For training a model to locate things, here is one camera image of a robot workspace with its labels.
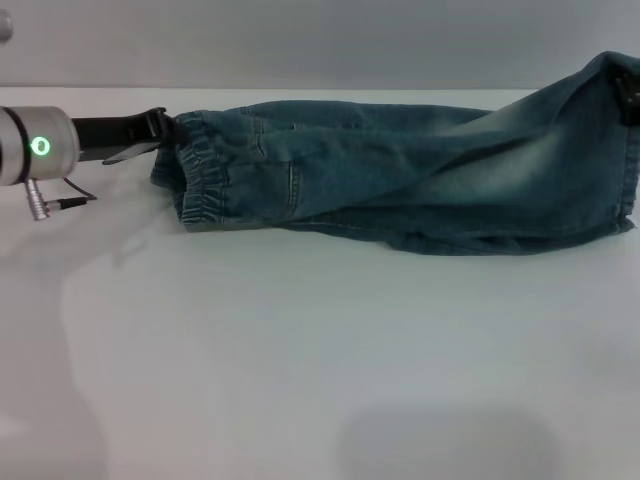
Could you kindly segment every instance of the green indicator light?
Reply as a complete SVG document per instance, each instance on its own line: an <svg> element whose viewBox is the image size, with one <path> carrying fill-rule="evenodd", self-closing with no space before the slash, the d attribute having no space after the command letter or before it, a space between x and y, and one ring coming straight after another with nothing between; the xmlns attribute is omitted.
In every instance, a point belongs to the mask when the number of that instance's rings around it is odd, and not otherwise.
<svg viewBox="0 0 640 480"><path fill-rule="evenodd" d="M51 150L49 140L44 137L36 137L31 141L31 151L39 156L44 156Z"/></svg>

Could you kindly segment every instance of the denim pants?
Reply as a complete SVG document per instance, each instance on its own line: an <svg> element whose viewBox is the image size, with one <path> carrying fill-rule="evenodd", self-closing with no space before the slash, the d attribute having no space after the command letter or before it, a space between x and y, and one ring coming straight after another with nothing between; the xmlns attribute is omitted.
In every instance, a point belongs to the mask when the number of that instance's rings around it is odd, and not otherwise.
<svg viewBox="0 0 640 480"><path fill-rule="evenodd" d="M640 126L605 53L496 112L279 101L177 117L152 182L187 230L278 227L423 254L532 254L628 231Z"/></svg>

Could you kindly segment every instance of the silver cylindrical robot wrist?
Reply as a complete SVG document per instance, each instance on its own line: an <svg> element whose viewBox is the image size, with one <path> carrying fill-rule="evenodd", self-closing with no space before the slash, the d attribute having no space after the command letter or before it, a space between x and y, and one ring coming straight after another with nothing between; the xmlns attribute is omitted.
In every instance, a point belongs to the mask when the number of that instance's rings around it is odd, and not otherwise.
<svg viewBox="0 0 640 480"><path fill-rule="evenodd" d="M80 157L73 121L56 107L0 108L0 186L64 178Z"/></svg>

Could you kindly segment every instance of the black cable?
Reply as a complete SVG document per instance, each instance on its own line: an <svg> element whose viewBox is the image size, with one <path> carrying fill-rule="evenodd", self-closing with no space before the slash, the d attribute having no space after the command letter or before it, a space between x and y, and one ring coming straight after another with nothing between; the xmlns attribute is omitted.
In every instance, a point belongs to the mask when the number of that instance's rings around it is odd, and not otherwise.
<svg viewBox="0 0 640 480"><path fill-rule="evenodd" d="M63 180L65 181L65 183L67 185L69 185L71 188L73 188L76 192L79 192L79 193L83 194L85 197L87 197L87 200L97 200L98 199L98 197L96 197L94 194L89 193L86 190L80 188L79 186L77 186L75 183L73 183L68 178L63 178Z"/></svg>
<svg viewBox="0 0 640 480"><path fill-rule="evenodd" d="M49 213L59 212L60 210L81 207L86 205L88 201L87 197L59 198L58 200L47 202L47 210Z"/></svg>

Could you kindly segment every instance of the cable connector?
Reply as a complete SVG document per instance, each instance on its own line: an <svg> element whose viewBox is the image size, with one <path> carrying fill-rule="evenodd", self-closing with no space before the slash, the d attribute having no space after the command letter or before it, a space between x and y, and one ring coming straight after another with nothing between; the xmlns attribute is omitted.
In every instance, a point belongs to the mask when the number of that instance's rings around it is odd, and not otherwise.
<svg viewBox="0 0 640 480"><path fill-rule="evenodd" d="M49 213L68 210L69 208L81 207L86 205L89 199L87 197L59 198L46 203Z"/></svg>

